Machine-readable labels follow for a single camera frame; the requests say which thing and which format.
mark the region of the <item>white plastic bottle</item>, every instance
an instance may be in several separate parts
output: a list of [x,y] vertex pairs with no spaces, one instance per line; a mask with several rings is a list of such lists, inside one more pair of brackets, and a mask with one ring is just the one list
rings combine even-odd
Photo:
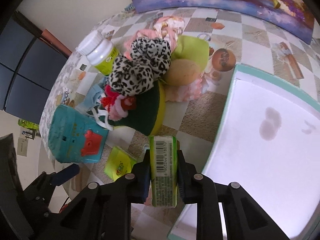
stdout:
[[79,44],[77,50],[104,75],[112,72],[113,62],[119,54],[112,42],[105,39],[98,31],[89,33]]

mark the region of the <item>screw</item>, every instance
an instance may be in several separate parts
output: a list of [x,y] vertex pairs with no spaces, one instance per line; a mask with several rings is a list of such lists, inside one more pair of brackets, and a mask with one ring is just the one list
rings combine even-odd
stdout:
[[96,183],[96,182],[90,182],[88,184],[89,189],[95,189],[95,188],[97,188],[97,186],[98,186],[98,183]]
[[240,188],[240,184],[238,182],[231,182],[231,187],[237,189]]
[[133,173],[128,173],[125,175],[126,179],[134,179],[135,175]]
[[194,177],[196,180],[201,180],[201,179],[203,179],[203,175],[200,174],[200,173],[195,174],[193,177]]

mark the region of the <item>cabinet door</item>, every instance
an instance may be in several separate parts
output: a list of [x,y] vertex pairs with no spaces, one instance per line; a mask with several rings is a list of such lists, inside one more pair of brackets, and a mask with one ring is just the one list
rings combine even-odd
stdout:
[[18,73],[51,90],[66,61],[63,55],[45,42],[36,40],[24,58]]
[[7,95],[12,76],[12,71],[0,65],[0,110],[4,107],[5,96]]
[[6,104],[6,112],[39,124],[49,91],[16,76]]
[[33,35],[10,19],[0,35],[0,62],[12,70],[17,65]]

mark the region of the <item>green fabric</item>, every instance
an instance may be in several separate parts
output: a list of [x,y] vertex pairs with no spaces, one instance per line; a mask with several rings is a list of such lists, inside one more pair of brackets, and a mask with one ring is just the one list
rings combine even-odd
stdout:
[[114,126],[129,126],[142,134],[149,136],[157,119],[159,109],[159,83],[154,82],[154,87],[142,94],[135,96],[137,108],[129,110],[128,117],[119,121],[109,120],[109,124]]
[[196,37],[180,35],[177,47],[171,54],[171,61],[175,59],[189,59],[197,63],[204,71],[209,58],[209,44]]

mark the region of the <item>tan round cushion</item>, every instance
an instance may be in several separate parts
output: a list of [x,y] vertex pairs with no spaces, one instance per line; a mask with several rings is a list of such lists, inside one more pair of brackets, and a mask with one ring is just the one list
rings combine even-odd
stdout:
[[171,62],[169,70],[164,74],[163,80],[171,86],[185,86],[200,77],[198,64],[189,59],[176,59]]

